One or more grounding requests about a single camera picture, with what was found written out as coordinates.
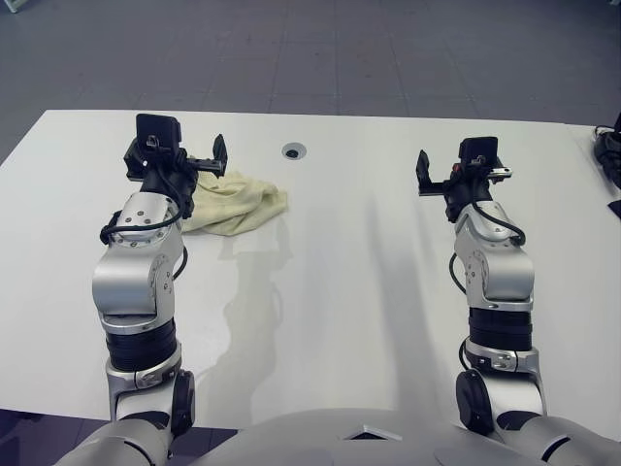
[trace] table surface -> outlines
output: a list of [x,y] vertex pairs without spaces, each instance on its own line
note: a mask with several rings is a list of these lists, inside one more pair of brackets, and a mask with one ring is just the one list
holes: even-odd
[[[91,297],[98,233],[139,185],[122,156],[135,112],[49,111],[0,169],[0,406],[107,418],[104,333]],[[197,425],[241,428],[325,408],[421,410],[458,422],[468,308],[447,261],[441,198],[419,198],[420,149],[446,178],[459,143],[498,136],[514,176],[493,188],[527,232],[534,344],[551,415],[621,438],[621,222],[589,156],[556,123],[167,112],[183,146],[289,192],[289,210],[225,239],[184,235],[176,282]],[[282,157],[284,144],[308,148]]]

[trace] beige cloth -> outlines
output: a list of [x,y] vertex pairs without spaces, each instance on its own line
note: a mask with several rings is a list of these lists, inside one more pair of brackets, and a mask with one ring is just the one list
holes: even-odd
[[183,231],[200,228],[224,236],[253,230],[287,208],[286,192],[238,172],[220,178],[200,172],[192,199],[194,212]]

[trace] floor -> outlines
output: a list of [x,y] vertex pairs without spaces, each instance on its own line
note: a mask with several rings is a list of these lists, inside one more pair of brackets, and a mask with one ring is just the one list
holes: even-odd
[[[45,109],[612,124],[620,12],[606,0],[0,5],[0,162]],[[0,411],[0,463],[51,464],[98,425]],[[172,464],[234,433],[192,429]]]

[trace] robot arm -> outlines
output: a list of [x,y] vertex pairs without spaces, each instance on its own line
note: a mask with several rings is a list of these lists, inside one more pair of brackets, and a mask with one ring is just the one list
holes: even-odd
[[[180,221],[192,214],[198,170],[224,174],[222,136],[213,160],[187,157],[172,117],[138,115],[137,138],[124,160],[143,182],[101,232],[108,248],[93,277],[93,299],[106,333],[111,423],[59,465],[163,465],[175,438],[194,421],[194,376],[181,369],[174,280],[187,252]],[[183,262],[173,268],[183,254]]]
[[457,378],[460,418],[469,430],[549,464],[621,464],[618,443],[547,415],[531,338],[533,264],[521,248],[524,232],[489,193],[489,181],[511,175],[497,148],[496,138],[465,140],[443,183],[431,182],[424,151],[416,166],[420,195],[444,196],[464,264],[470,336],[463,351],[471,367],[464,364]]

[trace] black cable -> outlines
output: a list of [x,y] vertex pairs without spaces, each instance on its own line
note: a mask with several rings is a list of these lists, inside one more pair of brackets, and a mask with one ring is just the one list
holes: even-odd
[[110,235],[114,233],[118,233],[121,231],[149,231],[156,230],[158,228],[164,228],[165,226],[171,225],[175,223],[177,220],[181,218],[183,215],[183,211],[181,209],[181,196],[179,192],[175,189],[175,187],[168,181],[166,177],[161,173],[161,169],[159,167],[156,168],[158,175],[162,179],[162,181],[168,186],[168,188],[172,191],[173,195],[171,196],[173,200],[177,203],[177,213],[171,216],[170,218],[160,221],[159,223],[153,223],[151,225],[135,225],[135,226],[115,226],[114,224],[108,225],[101,230],[99,238],[102,240],[104,244],[108,242],[104,241],[104,239],[109,239]]
[[511,242],[517,246],[524,246],[526,244],[526,233],[524,233],[524,231],[521,228],[518,228],[517,226],[512,225],[511,223],[508,223],[506,221],[500,220],[499,218],[495,218],[494,216],[490,216],[486,212],[483,212],[483,210],[480,207],[478,207],[477,201],[475,199],[477,189],[478,189],[478,178],[474,178],[473,179],[473,202],[472,202],[474,209],[481,216],[484,216],[489,221],[493,221],[497,225],[503,226],[504,228],[508,228],[509,230],[514,232],[517,236],[511,237]]
[[183,272],[183,269],[185,268],[186,264],[187,264],[187,249],[183,247],[183,260],[181,261],[181,265],[179,266],[175,274],[173,274],[173,281],[176,280],[179,275],[181,275],[181,272]]
[[453,270],[453,264],[455,263],[456,258],[457,254],[453,252],[453,255],[450,256],[450,260],[448,261],[448,273],[450,274],[450,278],[453,279],[455,285],[461,289],[462,293],[466,294],[466,289],[461,283],[459,283],[459,280],[457,280],[457,277],[455,276],[455,271]]
[[462,367],[464,368],[464,370],[468,371],[470,367],[468,367],[468,364],[466,364],[466,361],[464,360],[464,349],[466,348],[466,340],[468,340],[468,337],[466,337],[462,344],[459,346],[459,362],[462,363]]

